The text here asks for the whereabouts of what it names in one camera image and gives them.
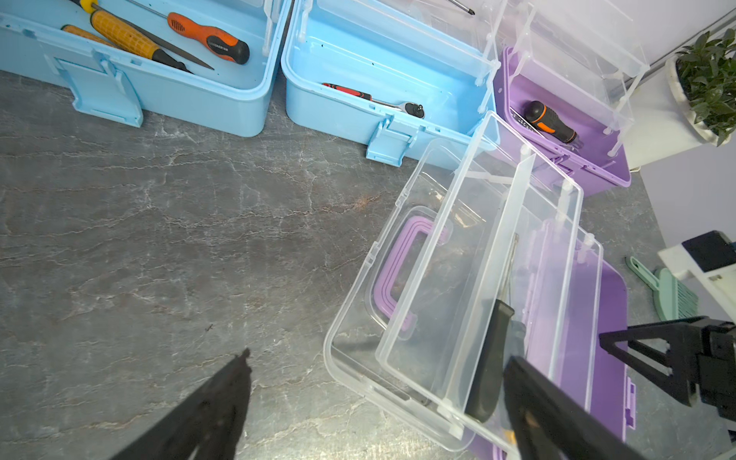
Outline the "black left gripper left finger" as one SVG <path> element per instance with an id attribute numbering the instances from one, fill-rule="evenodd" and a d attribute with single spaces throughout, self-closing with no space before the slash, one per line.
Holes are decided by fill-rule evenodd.
<path id="1" fill-rule="evenodd" d="M 233 459 L 252 388 L 249 350 L 234 356 L 115 459 Z"/>

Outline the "purple toolbox with ratchet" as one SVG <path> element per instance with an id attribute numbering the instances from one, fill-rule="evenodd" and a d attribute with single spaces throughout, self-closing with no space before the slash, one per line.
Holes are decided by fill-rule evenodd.
<path id="1" fill-rule="evenodd" d="M 503 367 L 520 356 L 617 437 L 636 423 L 636 387 L 606 358 L 627 288 L 579 224 L 584 193 L 493 113 L 466 145 L 427 145 L 327 333 L 330 375 L 450 452 L 518 456 L 503 397 L 465 413 L 493 306 L 519 244 Z"/>

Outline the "purple toolbox with wrench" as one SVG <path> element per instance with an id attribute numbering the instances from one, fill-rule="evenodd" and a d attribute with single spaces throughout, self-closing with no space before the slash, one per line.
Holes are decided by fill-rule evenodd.
<path id="1" fill-rule="evenodd" d="M 510 1 L 496 41 L 498 114 L 592 196 L 627 187 L 630 99 L 649 70 L 634 21 L 609 1 Z M 523 119 L 552 108 L 583 143 L 563 144 Z"/>

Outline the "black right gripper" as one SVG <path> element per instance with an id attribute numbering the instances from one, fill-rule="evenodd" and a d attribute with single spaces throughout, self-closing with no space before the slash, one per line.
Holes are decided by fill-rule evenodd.
<path id="1" fill-rule="evenodd" d="M 642 375 L 675 401 L 701 401 L 735 419 L 735 324 L 704 316 L 600 333 L 609 355 Z"/>

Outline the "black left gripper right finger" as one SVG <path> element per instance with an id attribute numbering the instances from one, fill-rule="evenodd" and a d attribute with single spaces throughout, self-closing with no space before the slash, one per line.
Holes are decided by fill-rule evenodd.
<path id="1" fill-rule="evenodd" d="M 522 459 L 642 458 L 524 358 L 510 358 L 503 383 Z"/>

